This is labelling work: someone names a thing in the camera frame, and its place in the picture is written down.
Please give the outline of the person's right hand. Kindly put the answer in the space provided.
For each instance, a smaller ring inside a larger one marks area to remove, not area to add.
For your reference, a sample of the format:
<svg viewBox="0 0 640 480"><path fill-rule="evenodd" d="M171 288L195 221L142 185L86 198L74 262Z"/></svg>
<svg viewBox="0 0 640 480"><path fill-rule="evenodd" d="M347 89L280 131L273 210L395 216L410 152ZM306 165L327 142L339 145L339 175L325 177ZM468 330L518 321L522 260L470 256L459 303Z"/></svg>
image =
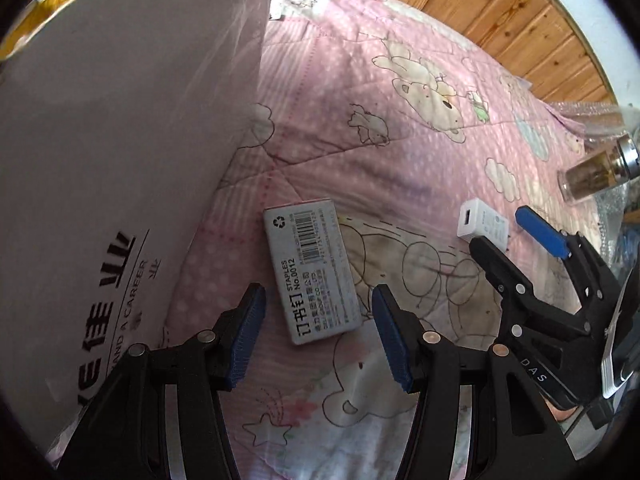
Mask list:
<svg viewBox="0 0 640 480"><path fill-rule="evenodd" d="M564 420L570 419L579 410L579 406L574 406L569 410L559 410L548 400L546 400L546 404L557 422L564 422Z"/></svg>

